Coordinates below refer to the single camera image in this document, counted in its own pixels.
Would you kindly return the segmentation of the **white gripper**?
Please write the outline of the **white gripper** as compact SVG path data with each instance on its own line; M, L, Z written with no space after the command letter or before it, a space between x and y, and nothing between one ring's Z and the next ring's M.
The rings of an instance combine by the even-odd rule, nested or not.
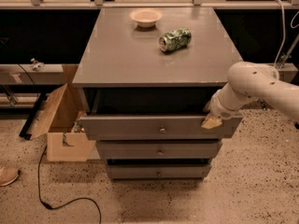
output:
M213 129L222 125L222 119L235 116L240 109L240 103L234 91L218 90L206 103L203 112L210 112L201 124L204 129Z

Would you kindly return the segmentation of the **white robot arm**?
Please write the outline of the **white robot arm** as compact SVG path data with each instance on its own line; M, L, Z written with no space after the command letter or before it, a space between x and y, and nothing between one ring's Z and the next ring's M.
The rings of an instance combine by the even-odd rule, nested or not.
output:
M227 83L206 104L205 129L222 125L244 105L261 99L292 120L299 121L299 87L279 79L278 70L267 64L235 63L227 73Z

